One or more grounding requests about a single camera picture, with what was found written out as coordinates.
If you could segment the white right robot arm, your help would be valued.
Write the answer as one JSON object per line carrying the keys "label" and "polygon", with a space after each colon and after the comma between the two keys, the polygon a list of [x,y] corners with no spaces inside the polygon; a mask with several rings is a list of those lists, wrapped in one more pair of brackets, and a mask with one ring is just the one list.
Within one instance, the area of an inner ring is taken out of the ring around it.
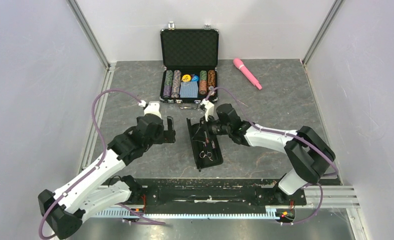
{"label": "white right robot arm", "polygon": [[280,204],[288,203],[294,193],[308,185],[315,185],[328,168],[335,168],[335,153],[324,140],[308,126],[299,130],[281,130],[241,120],[231,104],[218,107],[203,100],[200,108],[205,139],[227,135],[234,143],[247,147],[262,147],[287,155],[292,170],[275,185],[273,196]]}

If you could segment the purple handled scissors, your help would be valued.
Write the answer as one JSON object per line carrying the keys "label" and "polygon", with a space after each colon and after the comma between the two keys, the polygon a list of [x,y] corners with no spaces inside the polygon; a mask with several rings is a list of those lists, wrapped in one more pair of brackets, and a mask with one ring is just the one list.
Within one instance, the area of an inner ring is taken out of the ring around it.
{"label": "purple handled scissors", "polygon": [[210,149],[212,150],[216,149],[217,148],[215,143],[216,136],[210,134],[207,130],[204,131],[203,135],[204,135],[206,147],[210,147]]}

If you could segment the silver scissors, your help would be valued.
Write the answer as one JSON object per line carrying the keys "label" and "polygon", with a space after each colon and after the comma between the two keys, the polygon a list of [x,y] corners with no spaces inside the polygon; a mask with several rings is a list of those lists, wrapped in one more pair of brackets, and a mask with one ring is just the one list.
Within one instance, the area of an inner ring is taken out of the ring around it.
{"label": "silver scissors", "polygon": [[210,151],[203,150],[199,153],[199,158],[201,158],[201,159],[208,159],[209,161],[213,161],[212,157],[213,157],[213,154]]}

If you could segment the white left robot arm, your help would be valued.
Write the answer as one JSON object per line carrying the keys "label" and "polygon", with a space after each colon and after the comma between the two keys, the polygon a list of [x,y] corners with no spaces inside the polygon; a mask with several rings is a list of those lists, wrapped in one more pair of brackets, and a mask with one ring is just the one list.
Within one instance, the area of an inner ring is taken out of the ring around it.
{"label": "white left robot arm", "polygon": [[143,188],[131,175],[121,177],[109,187],[98,190],[115,173],[143,156],[153,145],[174,143],[176,131],[173,117],[147,113],[137,118],[137,125],[114,137],[104,152],[70,182],[55,191],[43,190],[38,195],[42,220],[39,237],[47,223],[60,240],[72,236],[81,225],[96,213],[117,204],[137,204]]}

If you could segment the black zippered tool pouch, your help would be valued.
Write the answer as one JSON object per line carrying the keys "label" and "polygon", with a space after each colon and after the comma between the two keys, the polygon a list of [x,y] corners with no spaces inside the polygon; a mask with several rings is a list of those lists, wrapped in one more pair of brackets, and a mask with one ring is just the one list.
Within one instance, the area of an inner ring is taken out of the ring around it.
{"label": "black zippered tool pouch", "polygon": [[[203,119],[199,123],[191,123],[191,119],[187,118],[187,128],[189,132],[191,148],[193,151],[193,157],[196,164],[196,168],[199,172],[202,169],[214,167],[221,165],[223,163],[223,157],[221,153],[221,149],[219,147],[218,139],[216,136],[215,143],[216,149],[210,149],[210,147],[206,147],[205,139],[204,139],[204,131],[207,131],[207,122]],[[201,151],[209,151],[213,154],[213,161],[209,161],[208,159],[199,158],[199,153]]]}

